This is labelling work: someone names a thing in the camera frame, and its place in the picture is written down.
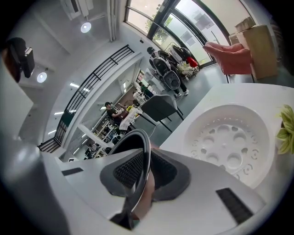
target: red cloth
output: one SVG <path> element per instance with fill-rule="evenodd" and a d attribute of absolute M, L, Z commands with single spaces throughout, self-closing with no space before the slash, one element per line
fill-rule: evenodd
<path fill-rule="evenodd" d="M 191 67 L 198 66 L 197 62 L 192 57 L 188 57 L 187 60 L 188 60 L 188 63 L 190 64 Z"/>

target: white column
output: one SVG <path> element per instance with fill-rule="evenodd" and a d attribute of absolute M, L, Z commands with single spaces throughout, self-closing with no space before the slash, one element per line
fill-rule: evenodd
<path fill-rule="evenodd" d="M 94 135 L 88 128 L 86 128 L 83 124 L 79 124 L 78 128 L 84 132 L 91 140 L 95 141 L 97 144 L 99 144 L 102 148 L 107 148 L 107 147 L 113 147 L 113 144 L 107 144 L 101 139 L 99 139 L 96 135 Z"/>

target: pink armchair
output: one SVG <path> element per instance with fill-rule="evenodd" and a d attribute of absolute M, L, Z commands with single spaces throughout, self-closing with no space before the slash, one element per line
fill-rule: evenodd
<path fill-rule="evenodd" d="M 222 72 L 226 75 L 228 83 L 228 75 L 230 74 L 251 74 L 252 76 L 250 50 L 245 49 L 242 44 L 223 46 L 213 42 L 207 42 L 203 46 L 203 49 L 215 58 Z"/>

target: plant leaf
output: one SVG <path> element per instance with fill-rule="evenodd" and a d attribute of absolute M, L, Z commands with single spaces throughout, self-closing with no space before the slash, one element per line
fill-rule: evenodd
<path fill-rule="evenodd" d="M 277 153 L 284 154 L 284 153 L 288 152 L 289 149 L 290 149 L 290 140 L 289 140 L 289 138 L 287 138 L 287 140 L 282 143 L 282 145 Z"/>
<path fill-rule="evenodd" d="M 291 154 L 294 154 L 294 134 L 292 135 L 292 138 L 291 138 L 291 141 L 290 141 L 290 151 L 291 151 Z"/>
<path fill-rule="evenodd" d="M 282 113 L 287 117 L 289 122 L 293 123 L 293 112 L 290 109 L 284 108 Z"/>
<path fill-rule="evenodd" d="M 289 105 L 284 105 L 284 107 L 285 107 L 286 109 L 289 109 L 289 111 L 292 113 L 291 115 L 294 115 L 294 112 L 293 112 L 293 109 L 291 108 L 291 106 L 289 106 Z"/>
<path fill-rule="evenodd" d="M 290 133 L 294 134 L 294 125 L 290 122 L 283 122 L 285 129 Z"/>
<path fill-rule="evenodd" d="M 288 131 L 286 128 L 281 128 L 277 134 L 279 140 L 285 141 L 288 138 Z"/>
<path fill-rule="evenodd" d="M 284 111 L 281 111 L 281 117 L 282 117 L 283 123 L 291 123 L 292 122 L 292 120 L 287 117 L 287 115 L 284 113 Z"/>

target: window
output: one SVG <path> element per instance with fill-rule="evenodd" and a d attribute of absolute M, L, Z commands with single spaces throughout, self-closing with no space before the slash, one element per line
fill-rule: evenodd
<path fill-rule="evenodd" d="M 150 27 L 148 25 L 152 24 L 150 20 L 148 20 L 146 17 L 140 15 L 139 13 L 130 10 L 129 11 L 129 17 L 128 22 L 136 26 L 137 29 L 139 29 L 142 33 L 147 34 Z"/>
<path fill-rule="evenodd" d="M 132 0 L 130 6 L 154 19 L 163 1 L 164 0 Z"/>
<path fill-rule="evenodd" d="M 202 48 L 202 44 L 194 34 L 181 21 L 179 21 L 179 19 L 170 14 L 164 24 L 182 40 L 186 47 L 192 52 L 199 65 L 211 62 L 211 58 Z"/>
<path fill-rule="evenodd" d="M 174 40 L 164 29 L 158 28 L 153 40 L 158 43 L 158 45 L 164 51 L 169 51 L 169 48 L 173 45 L 180 46 L 176 40 Z"/>
<path fill-rule="evenodd" d="M 184 14 L 209 42 L 229 45 L 220 28 L 193 0 L 181 0 L 175 8 Z"/>

